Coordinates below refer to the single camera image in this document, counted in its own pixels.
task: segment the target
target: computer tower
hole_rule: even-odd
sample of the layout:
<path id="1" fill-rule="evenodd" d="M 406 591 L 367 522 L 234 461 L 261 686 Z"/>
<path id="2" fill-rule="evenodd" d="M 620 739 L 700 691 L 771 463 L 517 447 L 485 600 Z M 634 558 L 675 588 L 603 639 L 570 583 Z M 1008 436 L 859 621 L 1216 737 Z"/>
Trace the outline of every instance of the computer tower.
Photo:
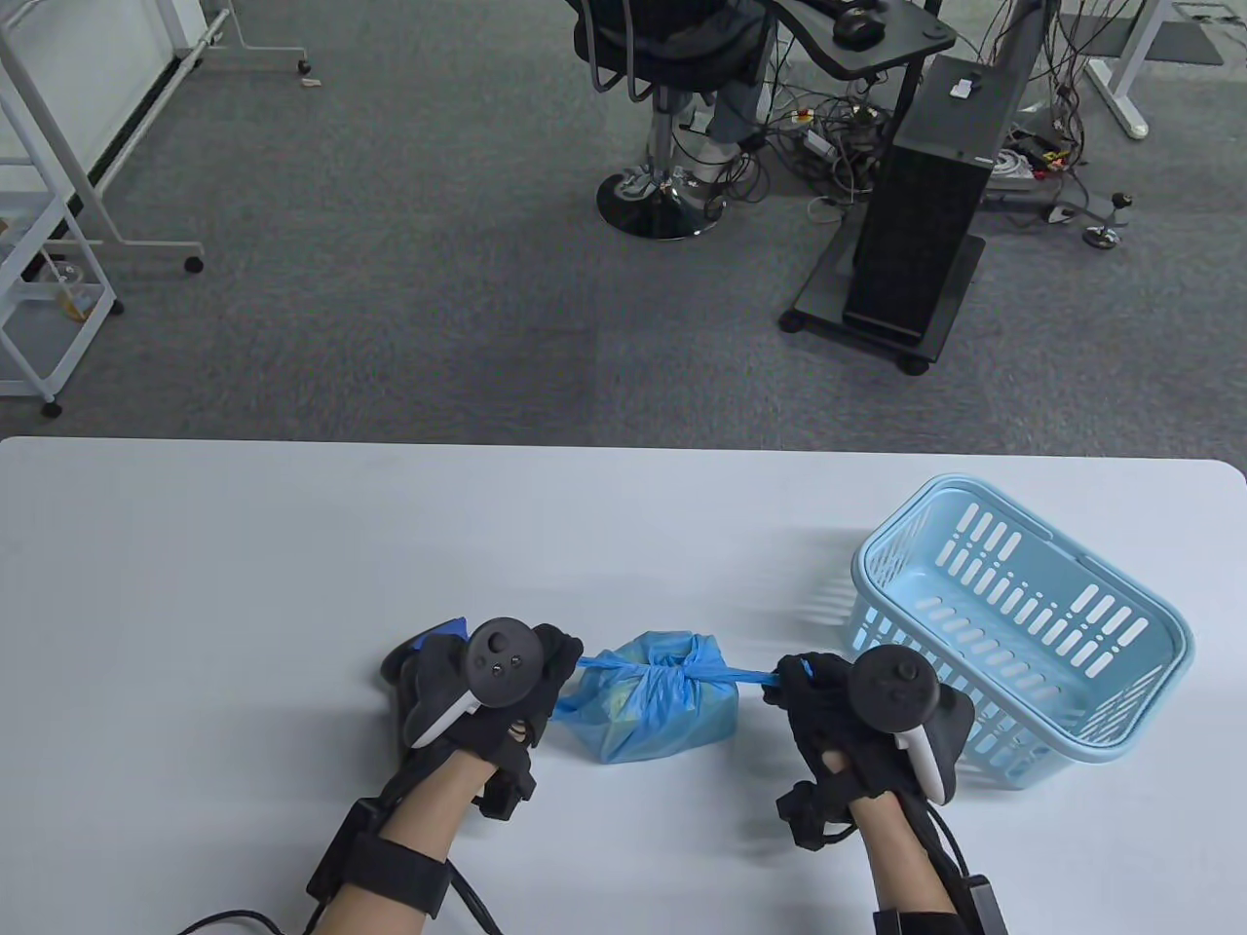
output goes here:
<path id="1" fill-rule="evenodd" d="M 955 96 L 965 89 L 966 97 Z M 940 55 L 887 151 L 854 254 L 844 323 L 918 344 L 1013 120 L 1015 80 Z"/>

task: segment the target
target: black desk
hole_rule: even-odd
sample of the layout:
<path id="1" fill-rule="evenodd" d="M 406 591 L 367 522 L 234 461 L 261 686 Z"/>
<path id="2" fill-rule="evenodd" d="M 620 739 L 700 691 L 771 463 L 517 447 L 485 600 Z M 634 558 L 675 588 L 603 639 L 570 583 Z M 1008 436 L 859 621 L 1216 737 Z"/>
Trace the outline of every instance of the black desk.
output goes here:
<path id="1" fill-rule="evenodd" d="M 879 0 L 879 15 L 888 31 L 872 49 L 853 51 L 835 45 L 835 21 L 802 0 L 766 0 L 776 17 L 797 37 L 809 57 L 832 77 L 853 81 L 884 69 L 908 65 L 951 49 L 956 32 L 908 0 Z"/>
<path id="2" fill-rule="evenodd" d="M 832 36 L 834 20 L 807 6 L 802 0 L 766 1 L 809 57 L 833 77 L 852 81 L 884 69 L 905 66 L 905 77 L 900 84 L 897 106 L 887 130 L 888 145 L 914 100 L 923 74 L 923 62 L 928 56 L 951 49 L 956 42 L 956 32 L 935 16 L 940 9 L 940 0 L 927 0 L 927 9 L 908 0 L 879 0 L 879 12 L 888 30 L 882 42 L 862 51 L 835 45 Z M 789 334 L 811 328 L 826 337 L 893 359 L 905 373 L 914 375 L 925 373 L 929 363 L 939 357 L 944 339 L 953 327 L 953 319 L 983 253 L 983 241 L 966 238 L 969 243 L 956 258 L 955 269 L 945 284 L 946 294 L 941 297 L 928 333 L 914 347 L 902 345 L 867 333 L 843 318 L 865 211 L 864 206 L 858 206 L 835 231 L 831 244 L 802 285 L 792 307 L 779 317 L 779 328 Z"/>

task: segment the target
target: power strip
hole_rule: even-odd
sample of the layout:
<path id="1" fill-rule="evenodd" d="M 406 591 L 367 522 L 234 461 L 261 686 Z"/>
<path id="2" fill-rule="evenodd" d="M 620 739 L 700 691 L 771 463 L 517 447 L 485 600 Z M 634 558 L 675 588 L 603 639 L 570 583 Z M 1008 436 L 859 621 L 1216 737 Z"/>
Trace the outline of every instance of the power strip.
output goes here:
<path id="1" fill-rule="evenodd" d="M 834 162 L 835 157 L 839 155 L 835 147 L 832 146 L 827 140 L 824 140 L 819 133 L 813 130 L 807 130 L 806 136 L 802 137 L 806 143 L 806 148 L 818 156 L 822 156 L 828 162 Z"/>

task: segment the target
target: computer mouse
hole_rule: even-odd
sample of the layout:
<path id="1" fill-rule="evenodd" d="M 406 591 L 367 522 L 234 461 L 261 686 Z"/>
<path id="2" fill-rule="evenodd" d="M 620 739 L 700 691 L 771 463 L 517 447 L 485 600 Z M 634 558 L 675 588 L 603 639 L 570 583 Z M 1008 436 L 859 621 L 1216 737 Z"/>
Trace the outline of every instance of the computer mouse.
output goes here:
<path id="1" fill-rule="evenodd" d="M 832 37 L 835 40 L 835 45 L 862 51 L 878 45 L 883 40 L 884 32 L 885 27 L 878 14 L 857 7 L 845 10 L 837 17 Z"/>

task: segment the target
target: plastic basket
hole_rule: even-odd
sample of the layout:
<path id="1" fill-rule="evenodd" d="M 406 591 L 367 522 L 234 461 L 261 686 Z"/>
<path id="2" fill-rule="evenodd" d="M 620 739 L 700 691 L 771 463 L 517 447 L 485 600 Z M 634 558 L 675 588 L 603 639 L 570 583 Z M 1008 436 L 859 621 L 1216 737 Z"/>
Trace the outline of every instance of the plastic basket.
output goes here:
<path id="1" fill-rule="evenodd" d="M 1170 605 L 961 475 L 875 530 L 853 583 L 853 650 L 927 656 L 974 699 L 963 763 L 1011 788 L 1122 755 L 1193 656 Z"/>

